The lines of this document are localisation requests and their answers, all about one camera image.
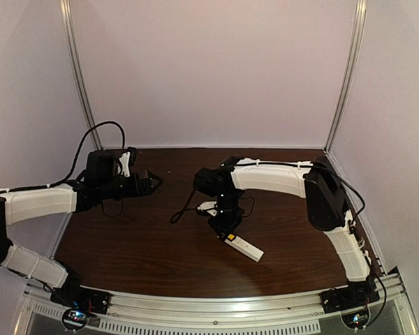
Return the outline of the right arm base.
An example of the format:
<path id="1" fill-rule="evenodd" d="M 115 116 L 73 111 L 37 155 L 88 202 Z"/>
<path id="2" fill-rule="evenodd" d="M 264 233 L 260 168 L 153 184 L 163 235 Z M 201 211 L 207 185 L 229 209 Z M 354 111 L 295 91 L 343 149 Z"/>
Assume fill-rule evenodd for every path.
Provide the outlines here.
<path id="1" fill-rule="evenodd" d="M 365 330 L 371 323 L 370 304 L 378 302 L 377 291 L 359 288 L 330 288 L 322 291 L 321 303 L 325 314 L 339 312 L 343 325 L 355 332 Z"/>

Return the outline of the white remote control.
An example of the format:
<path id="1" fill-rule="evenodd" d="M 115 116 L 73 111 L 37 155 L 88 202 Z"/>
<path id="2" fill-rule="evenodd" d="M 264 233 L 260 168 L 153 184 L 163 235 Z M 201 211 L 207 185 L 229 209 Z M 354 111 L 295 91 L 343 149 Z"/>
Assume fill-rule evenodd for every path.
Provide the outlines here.
<path id="1" fill-rule="evenodd" d="M 241 254 L 247 256 L 254 262 L 260 262 L 261 258 L 264 255 L 264 252 L 261 249 L 257 248 L 253 244 L 250 244 L 248 241 L 241 238 L 238 234 L 220 234 L 217 237 L 225 244 L 234 248 Z"/>

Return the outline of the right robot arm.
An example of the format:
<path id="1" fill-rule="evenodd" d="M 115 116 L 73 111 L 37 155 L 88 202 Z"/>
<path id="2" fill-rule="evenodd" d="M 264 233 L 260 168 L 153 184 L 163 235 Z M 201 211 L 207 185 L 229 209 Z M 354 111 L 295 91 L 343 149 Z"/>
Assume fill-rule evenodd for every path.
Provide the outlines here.
<path id="1" fill-rule="evenodd" d="M 306 201 L 309 223 L 323 232 L 335 248 L 346 273 L 347 286 L 325 292 L 328 302 L 359 306 L 379 299 L 372 260 L 356 234 L 356 218 L 349 207 L 347 183 L 324 157 L 296 163 L 231 156 L 216 169 L 202 168 L 194 176 L 196 191 L 211 197 L 197 210 L 208 216 L 217 237 L 255 262 L 263 252 L 234 233 L 245 217 L 239 206 L 247 190 L 298 196 Z"/>

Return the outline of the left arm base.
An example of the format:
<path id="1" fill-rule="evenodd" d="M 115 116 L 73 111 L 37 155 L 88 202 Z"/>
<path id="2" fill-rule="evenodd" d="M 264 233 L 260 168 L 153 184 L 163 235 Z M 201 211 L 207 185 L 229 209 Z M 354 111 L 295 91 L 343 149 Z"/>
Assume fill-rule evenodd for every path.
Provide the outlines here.
<path id="1" fill-rule="evenodd" d="M 80 288 L 79 296 L 72 298 L 60 289 L 54 289 L 50 301 L 67 308 L 61 314 L 61 323 L 67 331 L 76 333 L 108 312 L 110 296 L 106 291 Z"/>

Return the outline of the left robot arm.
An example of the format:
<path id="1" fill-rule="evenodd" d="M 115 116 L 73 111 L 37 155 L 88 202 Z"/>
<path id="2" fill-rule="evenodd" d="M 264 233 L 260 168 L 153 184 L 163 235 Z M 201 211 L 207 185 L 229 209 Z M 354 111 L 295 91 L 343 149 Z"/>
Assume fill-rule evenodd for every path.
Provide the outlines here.
<path id="1" fill-rule="evenodd" d="M 9 225 L 52 214 L 89 211 L 106 200 L 125 200 L 153 194 L 163 179 L 153 172 L 132 172 L 137 151 L 102 149 L 89 153 L 76 179 L 54 184 L 0 190 L 0 267 L 41 282 L 65 304 L 84 298 L 80 276 L 67 265 L 11 241 Z"/>

